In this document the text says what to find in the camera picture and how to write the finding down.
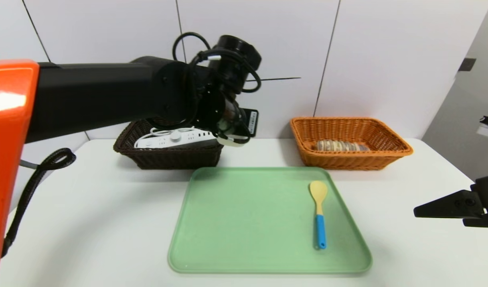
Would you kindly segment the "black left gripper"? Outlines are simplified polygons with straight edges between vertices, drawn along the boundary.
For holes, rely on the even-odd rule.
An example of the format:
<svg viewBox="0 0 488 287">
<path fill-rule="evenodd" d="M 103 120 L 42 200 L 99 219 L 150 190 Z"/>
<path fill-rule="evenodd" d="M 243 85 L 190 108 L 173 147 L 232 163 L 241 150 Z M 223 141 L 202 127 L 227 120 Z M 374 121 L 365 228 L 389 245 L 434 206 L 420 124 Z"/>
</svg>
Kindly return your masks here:
<svg viewBox="0 0 488 287">
<path fill-rule="evenodd" d="M 239 124 L 239 136 L 254 138 L 258 128 L 259 112 L 255 109 L 239 108 L 242 116 Z"/>
</svg>

